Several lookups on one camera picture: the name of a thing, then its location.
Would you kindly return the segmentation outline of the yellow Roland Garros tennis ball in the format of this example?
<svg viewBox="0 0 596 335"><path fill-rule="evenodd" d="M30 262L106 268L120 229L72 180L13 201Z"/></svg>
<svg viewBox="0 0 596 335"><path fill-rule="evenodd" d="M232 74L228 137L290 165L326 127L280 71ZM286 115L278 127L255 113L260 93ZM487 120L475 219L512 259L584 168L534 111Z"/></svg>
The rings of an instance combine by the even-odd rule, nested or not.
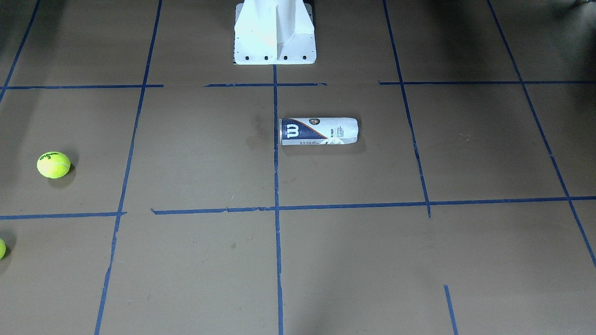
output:
<svg viewBox="0 0 596 335"><path fill-rule="evenodd" d="M6 246L6 242L4 242L4 240L2 240L2 238L0 239L0 260L2 260L4 258L4 256L6 255L7 252L7 246Z"/></svg>

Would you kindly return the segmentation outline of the Wilson tennis ball can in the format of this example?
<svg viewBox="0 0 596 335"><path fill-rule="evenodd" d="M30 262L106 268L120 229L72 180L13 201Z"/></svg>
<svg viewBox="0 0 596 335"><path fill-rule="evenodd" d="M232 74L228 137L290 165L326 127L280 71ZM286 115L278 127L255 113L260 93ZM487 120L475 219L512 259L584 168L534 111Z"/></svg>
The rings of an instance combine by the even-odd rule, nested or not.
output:
<svg viewBox="0 0 596 335"><path fill-rule="evenodd" d="M287 117L279 119L281 146L346 145L356 143L359 123L352 117Z"/></svg>

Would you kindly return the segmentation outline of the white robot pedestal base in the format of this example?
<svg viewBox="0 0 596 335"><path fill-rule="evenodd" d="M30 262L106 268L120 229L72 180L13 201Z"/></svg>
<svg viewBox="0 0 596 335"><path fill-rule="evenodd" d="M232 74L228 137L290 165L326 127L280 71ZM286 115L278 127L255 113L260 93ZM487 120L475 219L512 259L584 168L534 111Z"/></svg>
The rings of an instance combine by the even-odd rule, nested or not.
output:
<svg viewBox="0 0 596 335"><path fill-rule="evenodd" d="M314 64L316 59L312 0L244 0L236 5L235 64Z"/></svg>

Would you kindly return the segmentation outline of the yellow Wilson tennis ball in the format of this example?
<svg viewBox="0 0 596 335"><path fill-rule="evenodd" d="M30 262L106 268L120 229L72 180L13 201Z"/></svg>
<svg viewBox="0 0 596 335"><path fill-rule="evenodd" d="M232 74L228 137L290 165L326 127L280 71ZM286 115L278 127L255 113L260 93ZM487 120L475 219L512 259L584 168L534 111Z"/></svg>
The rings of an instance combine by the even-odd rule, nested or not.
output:
<svg viewBox="0 0 596 335"><path fill-rule="evenodd" d="M69 173L72 164L70 159L59 151L49 151L37 159L38 172L50 179L57 179Z"/></svg>

